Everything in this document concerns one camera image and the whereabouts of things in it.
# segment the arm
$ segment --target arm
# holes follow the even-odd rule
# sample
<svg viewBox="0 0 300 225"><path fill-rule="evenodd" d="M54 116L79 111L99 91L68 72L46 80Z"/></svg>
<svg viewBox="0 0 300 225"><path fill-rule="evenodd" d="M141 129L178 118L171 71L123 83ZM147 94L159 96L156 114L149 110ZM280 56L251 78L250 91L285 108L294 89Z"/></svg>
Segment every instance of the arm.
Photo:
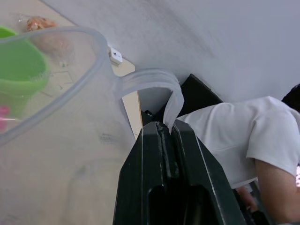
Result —
<svg viewBox="0 0 300 225"><path fill-rule="evenodd" d="M295 177L275 166L255 160L262 196L268 212L278 223L300 221L300 192Z"/></svg>

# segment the orange food item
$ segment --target orange food item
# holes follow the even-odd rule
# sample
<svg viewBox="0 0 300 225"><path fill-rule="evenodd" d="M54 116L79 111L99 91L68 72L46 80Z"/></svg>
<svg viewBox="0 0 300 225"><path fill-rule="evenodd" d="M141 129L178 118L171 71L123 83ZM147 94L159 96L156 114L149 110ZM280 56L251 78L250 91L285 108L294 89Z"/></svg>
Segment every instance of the orange food item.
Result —
<svg viewBox="0 0 300 225"><path fill-rule="evenodd" d="M57 27L57 23L40 16L33 16L27 21L27 30L43 30L45 28Z"/></svg>

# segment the plastic container handle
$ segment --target plastic container handle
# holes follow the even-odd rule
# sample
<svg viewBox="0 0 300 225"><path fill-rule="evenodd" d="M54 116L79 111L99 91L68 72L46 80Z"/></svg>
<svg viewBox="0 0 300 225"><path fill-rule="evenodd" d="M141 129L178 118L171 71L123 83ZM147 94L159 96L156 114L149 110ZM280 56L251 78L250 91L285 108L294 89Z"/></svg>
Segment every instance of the plastic container handle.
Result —
<svg viewBox="0 0 300 225"><path fill-rule="evenodd" d="M163 123L171 132L184 102L179 82L172 72L164 69L143 69L118 77L115 89L116 98L121 99L133 91L147 88L168 88L172 91L172 95L165 107L163 120Z"/></svg>

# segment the table surface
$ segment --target table surface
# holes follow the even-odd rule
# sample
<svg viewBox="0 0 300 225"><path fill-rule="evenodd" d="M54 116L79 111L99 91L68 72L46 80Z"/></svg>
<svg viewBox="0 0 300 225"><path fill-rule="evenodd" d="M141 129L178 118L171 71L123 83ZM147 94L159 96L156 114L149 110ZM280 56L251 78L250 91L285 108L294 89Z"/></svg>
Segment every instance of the table surface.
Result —
<svg viewBox="0 0 300 225"><path fill-rule="evenodd" d="M1 3L0 7L0 23L1 25L10 27L14 30L19 30L18 18L22 15L40 15L42 17L54 20L59 26L74 26L69 20L55 12L46 4L39 0L10 0ZM127 60L119 66L112 65L113 71L118 76L124 76L135 71L135 66ZM128 115L128 119L137 138L141 128L142 119L140 113L140 103L138 92L133 92L123 98L124 106Z"/></svg>

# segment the short sleeve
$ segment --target short sleeve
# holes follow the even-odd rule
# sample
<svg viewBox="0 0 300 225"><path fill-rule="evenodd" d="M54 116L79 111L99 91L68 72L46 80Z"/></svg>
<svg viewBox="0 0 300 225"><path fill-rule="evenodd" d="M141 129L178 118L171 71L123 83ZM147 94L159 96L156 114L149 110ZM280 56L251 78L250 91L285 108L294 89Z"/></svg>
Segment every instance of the short sleeve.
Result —
<svg viewBox="0 0 300 225"><path fill-rule="evenodd" d="M247 158L261 160L296 176L300 133L295 117L289 111L258 117L250 135Z"/></svg>

